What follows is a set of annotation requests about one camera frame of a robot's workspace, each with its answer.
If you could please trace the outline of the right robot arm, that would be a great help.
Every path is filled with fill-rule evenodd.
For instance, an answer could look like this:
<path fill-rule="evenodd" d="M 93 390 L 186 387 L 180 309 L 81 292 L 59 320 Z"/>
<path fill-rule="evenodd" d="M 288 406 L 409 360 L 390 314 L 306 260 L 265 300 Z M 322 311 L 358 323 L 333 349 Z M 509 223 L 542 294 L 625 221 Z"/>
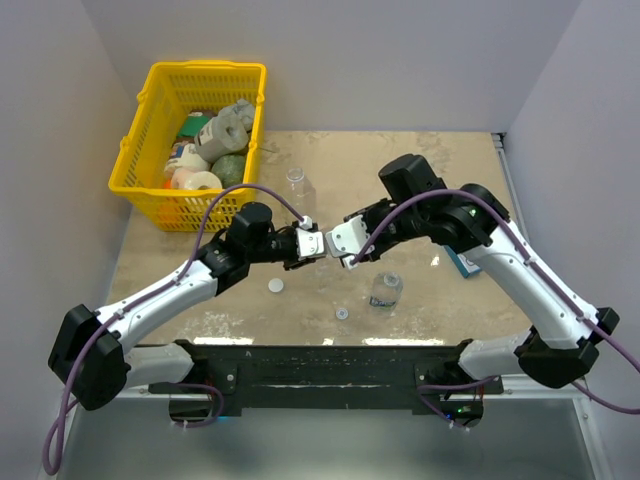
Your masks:
<path fill-rule="evenodd" d="M 391 161 L 378 176 L 388 198 L 345 217 L 327 236 L 344 267 L 377 261 L 391 248 L 425 237 L 488 274 L 531 322 L 520 334 L 461 342 L 452 357 L 426 373 L 425 386 L 466 393 L 487 377 L 524 373 L 561 388 L 590 372 L 618 314 L 572 291 L 489 190 L 478 184 L 449 189 L 415 154 Z"/>

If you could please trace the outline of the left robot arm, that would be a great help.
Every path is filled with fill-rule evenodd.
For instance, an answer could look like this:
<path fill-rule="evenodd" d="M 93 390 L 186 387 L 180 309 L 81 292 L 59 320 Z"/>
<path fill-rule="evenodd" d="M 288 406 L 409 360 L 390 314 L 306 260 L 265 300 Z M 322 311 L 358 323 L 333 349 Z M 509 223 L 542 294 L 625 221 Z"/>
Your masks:
<path fill-rule="evenodd" d="M 113 400 L 133 382 L 136 345 L 183 311 L 244 280 L 251 265 L 282 263 L 292 270 L 324 256 L 323 234 L 304 217 L 274 227 L 271 209 L 251 202 L 176 270 L 119 302 L 91 310 L 80 304 L 62 320 L 48 366 L 63 382 L 63 398 L 87 410 Z"/>

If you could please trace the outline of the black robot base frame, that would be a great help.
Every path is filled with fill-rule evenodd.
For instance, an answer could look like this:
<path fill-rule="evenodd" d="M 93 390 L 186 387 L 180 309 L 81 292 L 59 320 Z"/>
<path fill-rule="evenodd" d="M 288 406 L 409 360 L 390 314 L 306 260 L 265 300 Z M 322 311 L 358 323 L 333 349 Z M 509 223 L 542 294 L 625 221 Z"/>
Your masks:
<path fill-rule="evenodd" d="M 194 367 L 185 379 L 150 391 L 171 395 L 169 412 L 179 420 L 246 409 L 404 410 L 442 411 L 470 427 L 482 418 L 485 400 L 504 391 L 500 379 L 482 386 L 445 379 L 455 347 L 178 344 Z"/>

